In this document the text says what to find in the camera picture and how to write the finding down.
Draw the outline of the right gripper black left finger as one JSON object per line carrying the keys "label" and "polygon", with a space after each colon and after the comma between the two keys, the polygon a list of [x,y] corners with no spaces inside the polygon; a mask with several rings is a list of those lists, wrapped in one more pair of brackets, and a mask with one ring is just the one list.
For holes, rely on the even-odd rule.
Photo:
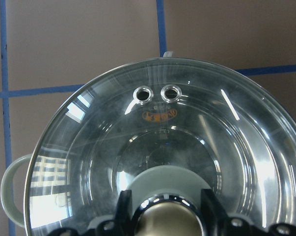
{"label": "right gripper black left finger", "polygon": [[114,215],[115,221],[130,221],[133,215],[132,191],[123,190],[119,194]]}

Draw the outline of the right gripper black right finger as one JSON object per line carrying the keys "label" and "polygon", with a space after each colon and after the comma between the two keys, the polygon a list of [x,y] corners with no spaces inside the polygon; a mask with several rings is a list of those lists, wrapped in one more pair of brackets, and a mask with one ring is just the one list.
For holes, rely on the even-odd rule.
{"label": "right gripper black right finger", "polygon": [[223,221],[226,211],[211,189],[201,190],[201,214],[205,221]]}

